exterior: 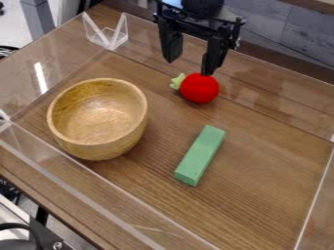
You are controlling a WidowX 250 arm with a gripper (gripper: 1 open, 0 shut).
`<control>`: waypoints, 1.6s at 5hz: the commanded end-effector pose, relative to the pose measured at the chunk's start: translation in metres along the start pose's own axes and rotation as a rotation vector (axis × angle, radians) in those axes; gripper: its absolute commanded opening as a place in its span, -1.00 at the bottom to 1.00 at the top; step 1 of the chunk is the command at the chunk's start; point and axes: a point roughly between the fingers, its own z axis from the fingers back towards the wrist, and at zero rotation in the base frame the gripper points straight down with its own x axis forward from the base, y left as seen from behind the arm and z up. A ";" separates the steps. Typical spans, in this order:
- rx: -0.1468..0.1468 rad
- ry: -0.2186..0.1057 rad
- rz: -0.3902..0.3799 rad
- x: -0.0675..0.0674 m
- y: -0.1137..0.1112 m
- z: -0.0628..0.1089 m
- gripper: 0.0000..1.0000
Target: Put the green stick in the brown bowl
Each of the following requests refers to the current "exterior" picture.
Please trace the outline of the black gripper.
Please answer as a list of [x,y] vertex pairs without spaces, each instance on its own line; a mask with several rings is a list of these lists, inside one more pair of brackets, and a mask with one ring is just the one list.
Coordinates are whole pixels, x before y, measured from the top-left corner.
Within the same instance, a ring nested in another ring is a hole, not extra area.
[[229,48],[235,50],[239,47],[246,19],[230,10],[225,0],[155,0],[155,3],[154,20],[165,60],[173,63],[179,58],[183,35],[189,34],[207,40],[201,74],[213,75],[223,64]]

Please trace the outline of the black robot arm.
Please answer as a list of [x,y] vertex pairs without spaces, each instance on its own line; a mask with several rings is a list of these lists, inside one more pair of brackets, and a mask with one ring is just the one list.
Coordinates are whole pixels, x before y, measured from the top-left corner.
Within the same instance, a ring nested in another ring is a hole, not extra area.
[[155,0],[154,21],[158,24],[163,58],[173,63],[183,54],[185,35],[207,42],[201,74],[210,76],[222,66],[227,53],[241,43],[246,19],[234,14],[225,0]]

